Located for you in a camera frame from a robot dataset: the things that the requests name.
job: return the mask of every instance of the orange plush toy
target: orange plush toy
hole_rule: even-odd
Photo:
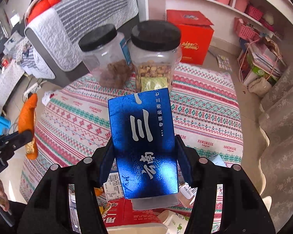
[[[37,16],[53,7],[55,4],[59,3],[61,0],[40,0],[36,5],[32,8],[27,22],[28,24]]]
[[[38,156],[38,148],[35,141],[35,108],[37,106],[38,97],[37,94],[33,94],[25,102],[18,119],[18,132],[22,133],[26,130],[30,130],[32,133],[32,141],[25,145],[26,156],[30,160],[34,160]]]

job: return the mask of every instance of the beige sack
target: beige sack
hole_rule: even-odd
[[[257,94],[261,98],[263,98],[271,88],[271,84],[268,83],[264,77],[258,78],[248,85],[248,91]]]

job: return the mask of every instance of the patterned rug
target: patterned rug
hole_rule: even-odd
[[[132,93],[134,77],[118,90],[99,86],[90,74],[55,93],[35,127],[38,158],[24,161],[20,191],[26,201],[50,165],[74,165],[106,145],[111,137],[107,100]],[[195,148],[202,157],[219,154],[228,167],[241,163],[241,120],[229,73],[180,63],[170,100],[175,133],[185,145]],[[213,230],[220,225],[221,201],[217,199]],[[173,210],[191,212],[182,205]]]

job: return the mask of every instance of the blue box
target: blue box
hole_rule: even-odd
[[[178,193],[168,88],[108,101],[114,152],[126,199]]]

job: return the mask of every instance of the power strip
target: power strip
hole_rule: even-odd
[[[38,90],[41,89],[41,86],[38,83],[34,83],[31,87],[29,87],[25,92],[24,92],[24,97],[28,97],[28,94],[31,93],[37,93]]]

